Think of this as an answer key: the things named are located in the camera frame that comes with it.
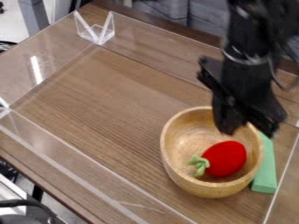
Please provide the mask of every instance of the clear plastic corner bracket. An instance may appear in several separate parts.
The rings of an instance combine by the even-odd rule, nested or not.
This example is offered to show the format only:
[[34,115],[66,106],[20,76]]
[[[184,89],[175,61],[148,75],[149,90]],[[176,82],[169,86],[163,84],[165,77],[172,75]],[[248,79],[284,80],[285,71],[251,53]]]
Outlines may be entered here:
[[77,11],[73,12],[79,35],[97,45],[103,45],[115,36],[115,20],[112,12],[107,15],[104,26],[88,25]]

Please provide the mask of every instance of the wooden table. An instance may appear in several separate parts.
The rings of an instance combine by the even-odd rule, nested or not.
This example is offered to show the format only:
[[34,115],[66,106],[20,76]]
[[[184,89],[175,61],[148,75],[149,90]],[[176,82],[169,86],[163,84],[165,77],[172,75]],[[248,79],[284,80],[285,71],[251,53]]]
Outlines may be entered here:
[[[111,7],[96,1],[81,15],[103,23]],[[203,54],[220,59],[220,50],[129,17],[115,14],[115,20],[116,36],[103,46],[80,39],[68,16],[0,57],[0,96],[13,110],[0,121],[1,158],[91,223],[261,223],[272,195],[247,188],[225,199],[196,198],[169,180],[160,159],[167,120],[211,104],[195,79],[196,60]],[[46,60],[40,69],[49,76],[37,86],[26,63],[33,57]],[[275,138],[280,178],[297,139],[299,99],[275,93],[289,114]],[[275,214],[285,221],[291,207],[289,222],[271,223],[297,219],[299,202],[284,199]]]

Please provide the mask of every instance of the clear acrylic enclosure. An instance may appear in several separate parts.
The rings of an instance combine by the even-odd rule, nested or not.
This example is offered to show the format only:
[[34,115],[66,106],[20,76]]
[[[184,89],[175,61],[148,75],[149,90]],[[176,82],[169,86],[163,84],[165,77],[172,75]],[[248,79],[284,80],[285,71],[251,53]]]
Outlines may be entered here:
[[80,191],[74,203],[105,223],[277,223],[283,213],[295,220],[299,206],[285,202],[299,187],[295,94],[275,90],[289,114],[275,138],[277,179],[284,173],[275,197],[245,189],[200,199],[164,172],[165,122],[211,104],[196,81],[201,55],[221,58],[220,49],[88,5],[0,57],[0,148],[33,158],[28,167],[68,197]]

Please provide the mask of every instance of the green stem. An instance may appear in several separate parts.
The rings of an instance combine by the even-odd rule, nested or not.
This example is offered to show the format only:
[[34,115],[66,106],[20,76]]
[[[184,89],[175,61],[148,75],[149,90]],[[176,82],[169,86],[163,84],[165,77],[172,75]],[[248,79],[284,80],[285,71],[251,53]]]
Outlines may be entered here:
[[193,156],[191,157],[191,161],[188,161],[187,165],[195,165],[196,172],[195,172],[195,178],[200,177],[205,171],[205,168],[211,167],[211,162],[207,158]]

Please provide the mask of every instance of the wooden bowl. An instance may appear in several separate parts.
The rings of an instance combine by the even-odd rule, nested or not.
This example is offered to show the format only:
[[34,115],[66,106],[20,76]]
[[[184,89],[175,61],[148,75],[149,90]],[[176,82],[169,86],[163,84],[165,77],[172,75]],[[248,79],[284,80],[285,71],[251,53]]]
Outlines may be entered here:
[[[247,162],[241,169],[227,178],[213,178],[204,174],[193,177],[195,167],[187,165],[193,155],[200,155],[215,143],[235,140],[247,148]],[[161,156],[164,169],[176,183],[185,190],[204,198],[221,198],[237,193],[251,182],[261,164],[264,150],[255,127],[248,124],[237,129],[233,136],[217,131],[211,107],[185,109],[176,114],[163,127]]]

